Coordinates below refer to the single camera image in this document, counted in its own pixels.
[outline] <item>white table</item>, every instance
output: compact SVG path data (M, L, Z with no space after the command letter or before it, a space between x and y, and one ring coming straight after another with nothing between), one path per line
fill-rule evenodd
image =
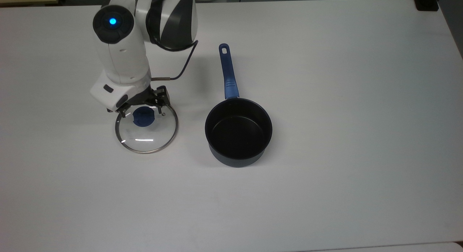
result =
M165 84L180 130L126 150L89 95L99 7L0 9L0 251L282 252L463 239L463 61L413 0L197 5ZM271 116L252 166L210 153L228 43ZM154 76L188 52L147 49Z

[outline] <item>white robot body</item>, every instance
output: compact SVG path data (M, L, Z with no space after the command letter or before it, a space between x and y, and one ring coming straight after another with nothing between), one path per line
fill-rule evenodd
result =
M153 10L153 5L162 9ZM184 8L190 9L188 15ZM174 47L180 50L189 47L195 39L195 0L111 0L95 15L94 30L95 47L104 72L90 93L109 111L117 111L150 87L152 77L144 41L175 51Z

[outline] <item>glass lid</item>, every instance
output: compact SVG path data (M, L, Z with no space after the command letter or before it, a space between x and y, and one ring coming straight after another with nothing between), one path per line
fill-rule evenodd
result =
M116 120L116 136L127 149L136 153L155 153L174 139L178 118L171 106L161 108L148 105L132 106Z

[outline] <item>saucepan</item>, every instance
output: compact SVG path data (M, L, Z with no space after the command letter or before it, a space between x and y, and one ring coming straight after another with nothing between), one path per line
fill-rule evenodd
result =
M212 154L225 165L245 167L259 160L272 137L268 113L256 102L240 98L230 47L219 47L225 80L225 101L205 121L205 136Z

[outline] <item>black object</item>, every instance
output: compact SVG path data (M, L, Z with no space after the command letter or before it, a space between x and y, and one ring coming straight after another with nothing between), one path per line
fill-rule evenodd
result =
M193 0L180 0L167 19L161 33L161 13L164 0L152 0L146 14L146 30L151 43L167 51L183 51L192 46Z
M244 167L263 155L272 137L272 122L260 105L239 98L230 48L221 44L219 51L226 100L207 116L205 136L217 160L231 167Z
M119 5L101 8L93 18L93 30L100 41L115 44L127 37L133 29L132 13Z
M415 6L418 11L437 12L439 5L437 0L415 0Z
M127 96L126 94L123 95L123 96L119 99L119 101L117 101L116 107L119 108L120 106L122 106L122 104L124 104L124 103L127 101L127 99L129 99L129 96Z
M114 91L114 89L112 87L110 87L110 86L108 86L106 84L103 86L103 89L105 89L106 91L108 91L110 93L112 93Z

